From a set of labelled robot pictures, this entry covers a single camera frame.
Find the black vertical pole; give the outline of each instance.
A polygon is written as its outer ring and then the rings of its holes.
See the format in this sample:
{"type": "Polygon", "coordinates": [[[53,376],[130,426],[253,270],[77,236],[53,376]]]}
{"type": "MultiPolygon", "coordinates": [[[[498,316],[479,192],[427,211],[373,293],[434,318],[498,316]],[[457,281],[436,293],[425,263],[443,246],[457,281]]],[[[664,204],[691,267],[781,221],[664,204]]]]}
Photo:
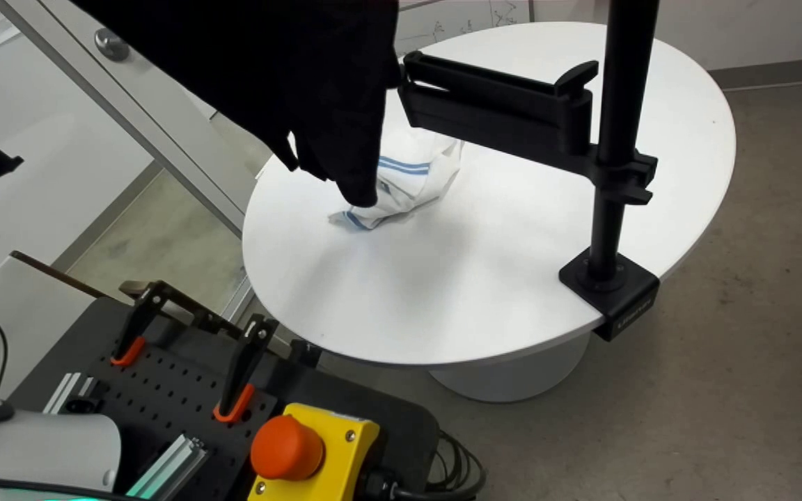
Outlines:
{"type": "MultiPolygon", "coordinates": [[[[656,3],[611,0],[604,49],[597,167],[629,164],[635,160],[656,3]]],[[[615,275],[621,227],[624,204],[607,202],[595,190],[588,281],[604,284],[615,275]]]]}

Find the orange switch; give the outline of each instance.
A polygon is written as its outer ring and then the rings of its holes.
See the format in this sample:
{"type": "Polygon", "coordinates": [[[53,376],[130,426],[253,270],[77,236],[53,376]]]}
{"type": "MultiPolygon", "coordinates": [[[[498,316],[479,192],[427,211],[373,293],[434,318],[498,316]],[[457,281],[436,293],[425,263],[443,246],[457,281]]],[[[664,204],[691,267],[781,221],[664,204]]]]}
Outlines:
{"type": "Polygon", "coordinates": [[[319,472],[323,458],[323,441],[291,416],[266,421],[249,442],[249,462],[260,479],[311,479],[319,472]]]}

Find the gray floor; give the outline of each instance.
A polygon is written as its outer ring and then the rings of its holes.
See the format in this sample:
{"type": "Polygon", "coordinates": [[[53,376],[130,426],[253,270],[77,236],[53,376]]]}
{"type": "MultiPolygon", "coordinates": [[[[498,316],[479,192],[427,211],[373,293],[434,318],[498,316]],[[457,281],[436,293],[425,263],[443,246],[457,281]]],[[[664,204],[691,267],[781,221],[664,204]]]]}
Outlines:
{"type": "Polygon", "coordinates": [[[490,408],[423,373],[324,371],[427,408],[490,469],[485,501],[802,501],[802,87],[730,100],[737,171],[717,221],[656,310],[595,339],[564,384],[490,408]]]}

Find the white wall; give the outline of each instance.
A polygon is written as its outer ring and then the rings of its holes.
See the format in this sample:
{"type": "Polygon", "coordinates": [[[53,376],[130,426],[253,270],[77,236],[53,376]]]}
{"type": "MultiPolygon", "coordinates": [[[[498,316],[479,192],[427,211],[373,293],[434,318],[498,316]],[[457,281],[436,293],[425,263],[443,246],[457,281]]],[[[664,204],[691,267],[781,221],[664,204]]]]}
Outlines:
{"type": "MultiPolygon", "coordinates": [[[[533,0],[533,21],[600,21],[610,0],[533,0]]],[[[660,0],[656,36],[710,69],[802,62],[802,0],[660,0]]]]}
{"type": "Polygon", "coordinates": [[[0,149],[25,164],[0,179],[0,263],[54,263],[150,157],[26,39],[0,49],[0,149]]]}

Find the white round table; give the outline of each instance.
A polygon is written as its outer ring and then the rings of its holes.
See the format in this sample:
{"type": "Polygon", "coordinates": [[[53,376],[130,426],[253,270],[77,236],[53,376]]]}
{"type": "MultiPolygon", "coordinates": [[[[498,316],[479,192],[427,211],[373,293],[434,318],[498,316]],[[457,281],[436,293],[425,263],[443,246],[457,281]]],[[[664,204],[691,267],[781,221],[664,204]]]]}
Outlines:
{"type": "MultiPolygon", "coordinates": [[[[604,62],[604,25],[533,23],[423,54],[533,81],[604,62]]],[[[597,139],[600,75],[593,90],[597,139]]],[[[621,254],[668,275],[710,227],[731,179],[734,125],[721,90],[653,42],[639,154],[656,157],[647,206],[629,206],[621,254]]],[[[427,369],[479,401],[546,392],[581,360],[597,313],[560,284],[589,242],[593,186],[561,171],[464,146],[447,196],[376,232],[330,224],[334,184],[266,161],[242,256],[263,310],[323,352],[427,369]]]]}

